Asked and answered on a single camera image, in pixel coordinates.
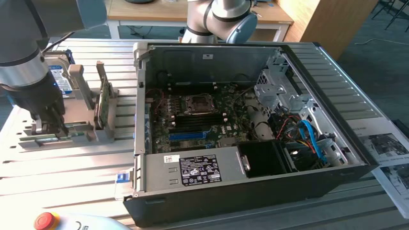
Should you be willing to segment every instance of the slotted metal table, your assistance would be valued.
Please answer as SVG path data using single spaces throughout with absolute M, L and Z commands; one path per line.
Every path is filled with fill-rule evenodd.
M 101 85 L 95 64 L 106 63 L 109 79 L 119 88 L 117 141 L 103 146 L 19 152 L 17 128 L 30 114 L 14 108 L 0 132 L 0 204 L 18 201 L 30 206 L 107 216 L 133 229 L 134 220 L 117 201 L 117 173 L 134 166 L 137 72 L 133 46 L 142 40 L 69 39 L 55 50 L 71 49 L 91 88 Z M 384 116 L 322 47 L 287 43 L 319 82 L 347 120 Z M 251 211 L 196 219 L 152 229 L 407 229 L 409 220 L 399 213 L 372 174 L 339 186 L 323 198 Z

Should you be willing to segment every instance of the gray robot arm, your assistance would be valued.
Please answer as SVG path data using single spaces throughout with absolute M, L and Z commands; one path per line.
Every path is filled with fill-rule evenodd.
M 183 43 L 244 43 L 256 26 L 250 0 L 188 0 L 188 29 Z
M 37 41 L 106 21 L 103 0 L 0 0 L 0 86 L 43 133 L 67 135 L 66 109 Z

